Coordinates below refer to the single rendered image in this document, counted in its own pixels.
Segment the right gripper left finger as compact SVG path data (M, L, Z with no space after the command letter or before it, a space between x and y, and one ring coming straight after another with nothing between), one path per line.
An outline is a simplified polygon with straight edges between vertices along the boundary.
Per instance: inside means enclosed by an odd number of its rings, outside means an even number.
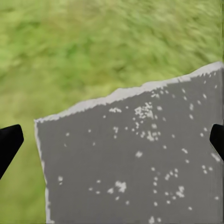
M24 142L19 124L0 129L0 179Z

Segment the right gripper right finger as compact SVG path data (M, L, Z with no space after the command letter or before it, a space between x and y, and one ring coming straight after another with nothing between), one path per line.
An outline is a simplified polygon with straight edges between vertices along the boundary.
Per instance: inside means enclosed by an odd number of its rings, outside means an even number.
M210 142L224 161L224 126L213 125L210 133Z

